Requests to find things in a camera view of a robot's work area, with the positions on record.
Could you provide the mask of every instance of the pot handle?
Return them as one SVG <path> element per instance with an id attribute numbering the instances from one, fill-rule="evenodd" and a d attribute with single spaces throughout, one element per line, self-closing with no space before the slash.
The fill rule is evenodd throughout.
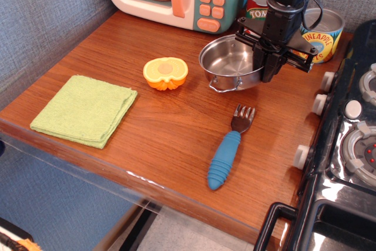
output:
<path id="1" fill-rule="evenodd" d="M 221 90 L 221 89 L 217 89 L 217 88 L 215 88 L 215 87 L 212 85 L 213 83 L 216 83 L 216 82 L 218 82 L 218 79 L 217 79 L 216 76 L 214 76 L 213 79 L 211 79 L 211 81 L 210 81 L 210 83 L 209 83 L 209 87 L 210 87 L 211 89 L 214 89 L 214 90 L 215 90 L 216 92 L 218 92 L 218 93 L 225 93 L 225 92 L 229 92 L 229 91 L 237 91 L 237 88 L 239 87 L 239 85 L 240 85 L 241 83 L 243 83 L 243 81 L 241 80 L 241 78 L 238 77 L 238 78 L 237 78 L 237 82 L 236 82 L 236 86 L 235 86 L 234 88 Z"/>

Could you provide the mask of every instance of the tin can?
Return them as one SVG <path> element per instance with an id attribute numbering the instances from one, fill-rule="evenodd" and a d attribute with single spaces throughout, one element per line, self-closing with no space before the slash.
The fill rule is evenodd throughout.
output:
<path id="1" fill-rule="evenodd" d="M 304 17 L 307 26 L 311 26 L 318 19 L 320 12 L 320 8 L 306 10 Z M 323 9 L 323 18 L 316 28 L 309 31 L 303 26 L 300 27 L 303 38 L 318 50 L 318 55 L 313 59 L 314 63 L 324 63 L 333 57 L 344 25 L 345 20 L 338 13 Z M 303 58 L 307 57 L 306 54 L 300 52 L 296 52 L 296 54 Z"/>
<path id="2" fill-rule="evenodd" d="M 246 17 L 250 19 L 265 20 L 268 11 L 266 0 L 247 0 Z"/>

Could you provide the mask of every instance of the wooden table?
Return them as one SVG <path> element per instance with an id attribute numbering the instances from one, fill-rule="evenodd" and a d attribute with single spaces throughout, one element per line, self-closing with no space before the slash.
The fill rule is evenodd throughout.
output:
<path id="1" fill-rule="evenodd" d="M 313 142 L 320 122 L 311 113 L 315 95 L 324 72 L 338 69 L 351 35 L 343 34 L 334 59 L 309 74 L 286 65 L 270 83 L 222 94 L 209 88 L 198 60 L 218 37 L 117 12 L 0 113 L 0 131 L 254 243 L 273 202 L 297 204 L 301 171 L 292 166 L 294 154 Z M 142 70 L 165 56 L 185 60 L 189 74 L 184 85 L 161 92 L 148 86 Z M 76 74 L 138 91 L 102 150 L 29 128 Z M 238 103 L 255 106 L 256 117 L 230 176 L 212 191 L 209 164 Z M 275 249 L 283 229 L 273 234 Z"/>

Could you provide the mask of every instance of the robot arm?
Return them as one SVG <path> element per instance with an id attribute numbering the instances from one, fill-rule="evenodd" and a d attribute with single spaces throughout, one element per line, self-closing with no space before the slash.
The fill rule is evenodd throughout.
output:
<path id="1" fill-rule="evenodd" d="M 304 13 L 309 0 L 267 0 L 268 13 L 264 22 L 256 19 L 240 18 L 236 39 L 253 48 L 254 69 L 264 67 L 263 82 L 270 82 L 285 64 L 309 72 L 312 59 L 318 54 L 310 43 L 300 35 L 300 25 L 307 29 L 315 28 L 322 17 L 319 0 L 314 0 L 321 8 L 321 15 L 311 26 L 306 27 Z M 245 32 L 253 31 L 257 36 Z M 292 50 L 304 53 L 306 58 L 292 53 Z"/>

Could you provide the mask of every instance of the fork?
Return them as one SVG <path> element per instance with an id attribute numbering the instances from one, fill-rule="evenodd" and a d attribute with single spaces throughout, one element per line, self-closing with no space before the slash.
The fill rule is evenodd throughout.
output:
<path id="1" fill-rule="evenodd" d="M 248 107 L 246 110 L 246 108 L 246 106 L 237 105 L 231 121 L 231 132 L 223 138 L 211 160 L 207 182 L 212 190 L 218 189 L 227 179 L 240 144 L 240 134 L 249 129 L 252 124 L 256 109 Z"/>

